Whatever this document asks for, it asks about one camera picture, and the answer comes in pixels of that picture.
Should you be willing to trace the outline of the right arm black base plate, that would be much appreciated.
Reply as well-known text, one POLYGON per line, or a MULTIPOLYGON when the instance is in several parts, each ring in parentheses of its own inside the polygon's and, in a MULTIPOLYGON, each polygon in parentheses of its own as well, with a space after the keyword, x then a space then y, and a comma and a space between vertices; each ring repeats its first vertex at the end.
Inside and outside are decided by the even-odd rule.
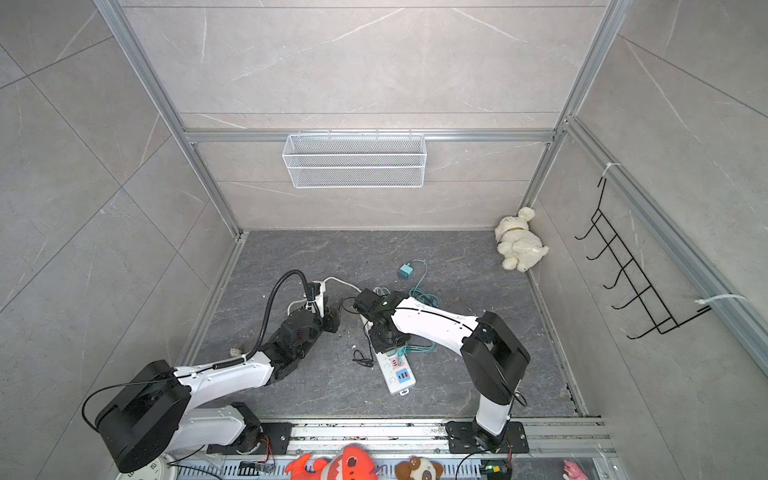
POLYGON ((521 422, 508 421, 499 435, 491 435, 475 421, 449 421, 445 423, 445 431, 452 454, 530 452, 527 434, 521 422))

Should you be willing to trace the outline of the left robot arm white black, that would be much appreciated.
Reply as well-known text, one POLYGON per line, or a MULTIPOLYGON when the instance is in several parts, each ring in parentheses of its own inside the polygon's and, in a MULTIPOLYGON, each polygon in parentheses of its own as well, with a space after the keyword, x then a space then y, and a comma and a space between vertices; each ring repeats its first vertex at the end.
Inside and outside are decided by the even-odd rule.
POLYGON ((220 408, 209 402, 284 379, 322 333, 335 333, 339 325, 334 310, 297 309, 253 354, 178 368, 153 361, 123 385, 93 426, 121 473, 198 446, 213 453, 250 453, 264 441, 258 417, 242 402, 220 408))

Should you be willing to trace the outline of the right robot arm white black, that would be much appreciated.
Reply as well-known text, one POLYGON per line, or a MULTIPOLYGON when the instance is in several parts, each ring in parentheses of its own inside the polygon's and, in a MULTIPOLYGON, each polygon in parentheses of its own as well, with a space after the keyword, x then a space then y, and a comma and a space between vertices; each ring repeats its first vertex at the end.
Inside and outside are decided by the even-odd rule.
POLYGON ((455 314, 403 292, 379 295, 370 289, 356 296, 353 308, 366 320, 378 353, 396 350, 418 336, 459 355, 479 392, 472 442, 492 452, 501 448, 530 354, 500 316, 491 311, 479 317, 455 314))

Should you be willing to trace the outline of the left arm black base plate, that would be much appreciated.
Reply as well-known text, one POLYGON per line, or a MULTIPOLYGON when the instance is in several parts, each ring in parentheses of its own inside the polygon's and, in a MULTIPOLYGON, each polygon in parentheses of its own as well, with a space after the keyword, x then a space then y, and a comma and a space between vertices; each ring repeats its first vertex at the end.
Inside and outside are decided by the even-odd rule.
POLYGON ((268 452, 285 455, 291 439, 293 424, 268 422, 258 427, 246 426, 240 436, 229 445, 208 445, 207 454, 266 455, 268 452))

